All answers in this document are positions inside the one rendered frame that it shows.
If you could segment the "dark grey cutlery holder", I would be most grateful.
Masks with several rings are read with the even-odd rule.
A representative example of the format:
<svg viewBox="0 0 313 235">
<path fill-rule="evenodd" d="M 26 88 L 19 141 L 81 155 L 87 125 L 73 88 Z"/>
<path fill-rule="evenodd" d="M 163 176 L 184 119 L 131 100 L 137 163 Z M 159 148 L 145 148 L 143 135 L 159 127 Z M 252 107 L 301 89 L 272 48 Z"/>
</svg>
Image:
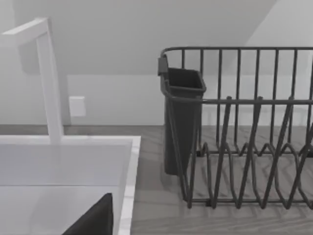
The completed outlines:
<svg viewBox="0 0 313 235">
<path fill-rule="evenodd" d="M 203 97 L 206 85 L 202 75 L 197 70 L 169 68 L 169 85 L 171 94 L 177 97 L 197 98 Z M 165 105 L 165 142 L 164 142 L 164 171 L 168 175 L 178 175 L 173 144 L 172 130 L 170 126 L 168 105 Z M 179 152 L 182 160 L 182 168 L 185 173 L 188 167 L 193 143 L 194 121 L 196 103 L 173 102 L 173 118 L 178 135 Z"/>
</svg>

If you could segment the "white sink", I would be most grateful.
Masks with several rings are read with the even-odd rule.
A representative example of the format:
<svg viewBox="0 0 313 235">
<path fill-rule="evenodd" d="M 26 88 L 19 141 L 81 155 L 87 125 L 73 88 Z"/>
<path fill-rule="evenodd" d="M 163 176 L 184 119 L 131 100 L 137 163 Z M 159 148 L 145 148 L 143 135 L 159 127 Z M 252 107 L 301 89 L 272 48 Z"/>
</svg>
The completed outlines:
<svg viewBox="0 0 313 235">
<path fill-rule="evenodd" d="M 113 235 L 131 235 L 141 137 L 64 136 L 0 145 L 0 235 L 61 235 L 112 193 Z"/>
</svg>

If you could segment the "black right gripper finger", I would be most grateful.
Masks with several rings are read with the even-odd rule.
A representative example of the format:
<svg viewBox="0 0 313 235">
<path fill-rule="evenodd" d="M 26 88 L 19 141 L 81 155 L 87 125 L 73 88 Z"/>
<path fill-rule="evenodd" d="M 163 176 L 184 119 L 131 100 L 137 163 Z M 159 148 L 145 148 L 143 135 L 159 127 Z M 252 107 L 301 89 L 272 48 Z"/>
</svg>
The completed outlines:
<svg viewBox="0 0 313 235">
<path fill-rule="evenodd" d="M 104 194 L 61 235 L 113 235 L 112 193 Z"/>
</svg>

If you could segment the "tall white tap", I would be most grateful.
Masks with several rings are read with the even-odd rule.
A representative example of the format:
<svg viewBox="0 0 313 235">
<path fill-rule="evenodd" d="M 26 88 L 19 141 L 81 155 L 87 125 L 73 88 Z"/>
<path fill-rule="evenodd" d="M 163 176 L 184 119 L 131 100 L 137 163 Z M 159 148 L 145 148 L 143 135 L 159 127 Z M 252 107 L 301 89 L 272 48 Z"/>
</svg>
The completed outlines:
<svg viewBox="0 0 313 235">
<path fill-rule="evenodd" d="M 64 137 L 59 79 L 49 18 L 35 18 L 0 34 L 0 47 L 18 47 L 36 41 L 47 119 L 47 135 L 0 135 L 0 145 L 60 145 Z"/>
</svg>

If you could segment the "white wall socket plate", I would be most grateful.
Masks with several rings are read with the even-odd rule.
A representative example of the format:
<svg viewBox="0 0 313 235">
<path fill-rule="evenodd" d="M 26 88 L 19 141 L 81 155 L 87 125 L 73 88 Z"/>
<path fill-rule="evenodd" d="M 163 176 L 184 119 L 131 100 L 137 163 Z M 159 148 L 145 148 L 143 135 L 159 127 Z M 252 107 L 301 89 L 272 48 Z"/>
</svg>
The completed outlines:
<svg viewBox="0 0 313 235">
<path fill-rule="evenodd" d="M 72 117 L 84 117 L 86 115 L 86 104 L 84 96 L 70 96 L 69 109 Z"/>
</svg>

